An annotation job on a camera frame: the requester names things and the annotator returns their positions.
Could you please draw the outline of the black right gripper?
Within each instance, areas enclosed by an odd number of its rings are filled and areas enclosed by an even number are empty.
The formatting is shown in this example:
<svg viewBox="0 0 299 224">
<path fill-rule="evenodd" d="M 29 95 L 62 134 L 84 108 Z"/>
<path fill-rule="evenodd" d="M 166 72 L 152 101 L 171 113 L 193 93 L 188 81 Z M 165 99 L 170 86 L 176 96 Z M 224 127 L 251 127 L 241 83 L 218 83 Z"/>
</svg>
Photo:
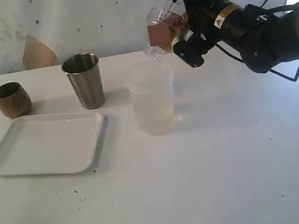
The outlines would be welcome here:
<svg viewBox="0 0 299 224">
<path fill-rule="evenodd" d="M 197 52 L 210 50 L 219 41 L 237 44 L 248 31 L 244 10 L 229 0 L 183 0 L 183 3 L 187 28 L 193 31 L 187 42 Z"/>
</svg>

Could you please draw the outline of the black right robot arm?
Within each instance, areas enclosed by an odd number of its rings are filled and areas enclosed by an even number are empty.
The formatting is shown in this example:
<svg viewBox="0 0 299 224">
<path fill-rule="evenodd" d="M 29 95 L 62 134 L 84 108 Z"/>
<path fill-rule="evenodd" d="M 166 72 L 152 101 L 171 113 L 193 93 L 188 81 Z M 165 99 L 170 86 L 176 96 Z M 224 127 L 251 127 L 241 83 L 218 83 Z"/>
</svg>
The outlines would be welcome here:
<svg viewBox="0 0 299 224">
<path fill-rule="evenodd" d="M 219 41 L 239 52 L 255 73 L 299 60 L 299 2 L 265 9 L 230 0 L 183 0 L 188 40 L 172 45 L 173 52 L 191 67 L 204 63 L 203 55 Z"/>
</svg>

